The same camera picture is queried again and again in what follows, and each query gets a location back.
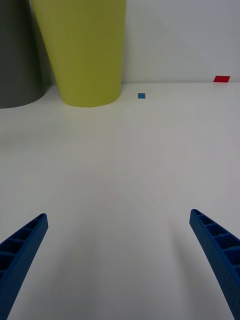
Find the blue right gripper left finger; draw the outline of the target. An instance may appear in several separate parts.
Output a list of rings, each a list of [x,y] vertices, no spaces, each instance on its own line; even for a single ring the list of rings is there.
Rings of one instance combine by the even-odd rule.
[[[0,244],[0,319],[8,318],[48,227],[42,213]]]

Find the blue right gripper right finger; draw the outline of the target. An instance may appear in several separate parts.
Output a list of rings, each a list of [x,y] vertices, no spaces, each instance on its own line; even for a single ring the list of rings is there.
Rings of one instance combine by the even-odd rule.
[[[240,240],[197,209],[190,212],[189,224],[230,308],[240,318]]]

